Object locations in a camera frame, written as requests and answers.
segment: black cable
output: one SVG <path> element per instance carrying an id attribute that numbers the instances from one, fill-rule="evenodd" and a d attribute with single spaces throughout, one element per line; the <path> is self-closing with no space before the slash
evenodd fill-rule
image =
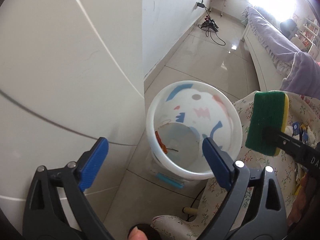
<path id="1" fill-rule="evenodd" d="M 200 194 L 204 191 L 204 189 L 205 189 L 205 187 L 204 187 L 203 189 L 201 189 L 201 191 L 198 193 L 198 195 L 196 196 L 196 198 L 193 200 L 190 208 L 192 208 L 193 204 L 196 202 L 197 198 L 198 198 L 198 197 L 200 196 Z M 189 219 L 192 218 L 192 217 L 194 217 L 194 216 L 188 215 L 187 222 L 189 222 Z"/>
<path id="2" fill-rule="evenodd" d="M 204 7 L 204 9 L 205 9 L 205 11 L 206 11 L 206 13 L 207 13 L 207 15 L 208 15 L 208 17 L 209 17 L 209 19 L 210 19 L 209 9 L 208 9 L 206 6 Z M 218 45 L 220 45 L 220 46 L 225 46 L 225 45 L 226 45 L 226 42 L 225 42 L 224 40 L 222 40 L 222 39 L 217 35 L 217 32 L 215 32 L 215 33 L 216 33 L 218 39 L 221 40 L 224 44 L 217 43 L 217 42 L 212 38 L 212 36 L 211 36 L 211 31 L 210 31 L 210 27 L 208 27 L 208 29 L 203 29 L 203 28 L 200 27 L 199 25 L 200 25 L 200 24 L 198 24 L 198 27 L 199 27 L 201 30 L 205 31 L 205 36 L 206 36 L 206 37 L 209 37 L 209 33 L 210 33 L 210 38 L 211 38 L 211 40 L 213 40 L 216 44 L 218 44 Z"/>

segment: orange object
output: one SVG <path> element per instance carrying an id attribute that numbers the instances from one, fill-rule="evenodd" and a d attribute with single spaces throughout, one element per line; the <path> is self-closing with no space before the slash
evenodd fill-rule
<path id="1" fill-rule="evenodd" d="M 158 141 L 161 149 L 163 150 L 163 152 L 164 152 L 165 154 L 167 154 L 167 153 L 168 153 L 168 150 L 167 150 L 166 146 L 162 143 L 162 141 L 161 141 L 161 139 L 160 139 L 160 136 L 159 136 L 159 134 L 158 134 L 158 131 L 156 131 L 156 138 L 157 138 L 157 141 Z"/>

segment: wall outlet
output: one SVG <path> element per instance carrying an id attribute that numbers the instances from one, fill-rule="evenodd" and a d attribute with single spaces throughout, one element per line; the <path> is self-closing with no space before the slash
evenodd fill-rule
<path id="1" fill-rule="evenodd" d="M 203 0 L 202 0 L 202 2 L 201 2 L 201 3 L 200 3 L 200 2 L 197 2 L 197 7 L 204 8 Z"/>

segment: metal screw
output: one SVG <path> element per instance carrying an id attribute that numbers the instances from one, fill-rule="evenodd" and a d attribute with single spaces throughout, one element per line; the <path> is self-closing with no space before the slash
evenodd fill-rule
<path id="1" fill-rule="evenodd" d="M 71 169 L 74 168 L 76 165 L 77 165 L 76 162 L 69 162 L 69 163 L 67 164 L 68 168 L 71 168 Z"/>
<path id="2" fill-rule="evenodd" d="M 236 161 L 236 166 L 242 168 L 244 167 L 244 163 L 242 161 Z"/>
<path id="3" fill-rule="evenodd" d="M 38 172 L 44 171 L 44 166 L 43 166 L 43 165 L 39 166 L 39 167 L 37 168 L 37 171 L 38 171 Z"/>
<path id="4" fill-rule="evenodd" d="M 266 166 L 266 171 L 267 172 L 273 172 L 273 168 L 271 166 Z"/>

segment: blue label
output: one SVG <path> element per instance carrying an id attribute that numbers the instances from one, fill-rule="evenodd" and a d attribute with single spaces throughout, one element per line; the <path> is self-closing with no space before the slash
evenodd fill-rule
<path id="1" fill-rule="evenodd" d="M 309 139 L 308 134 L 306 132 L 303 132 L 303 134 L 302 134 L 302 143 L 307 144 L 308 143 L 308 139 Z"/>
<path id="2" fill-rule="evenodd" d="M 293 135 L 298 135 L 300 133 L 299 122 L 294 122 L 292 124 L 292 128 L 293 128 Z"/>

